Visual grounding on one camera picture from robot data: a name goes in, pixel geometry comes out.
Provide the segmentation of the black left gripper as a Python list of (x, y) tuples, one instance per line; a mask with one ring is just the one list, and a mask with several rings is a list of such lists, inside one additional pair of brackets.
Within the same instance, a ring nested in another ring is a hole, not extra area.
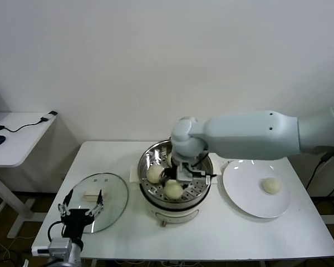
[(82, 236), (84, 228), (94, 222), (94, 217), (97, 217), (104, 209), (102, 190), (99, 191), (96, 205), (92, 209), (70, 209), (68, 205), (72, 198), (73, 189), (65, 196), (63, 203), (58, 204), (61, 221), (65, 226), (62, 236)]

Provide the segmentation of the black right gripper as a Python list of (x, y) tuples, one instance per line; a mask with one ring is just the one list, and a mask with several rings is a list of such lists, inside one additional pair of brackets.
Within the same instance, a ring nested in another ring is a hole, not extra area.
[(176, 180), (177, 167), (167, 167), (161, 172), (161, 184), (165, 185), (169, 180)]

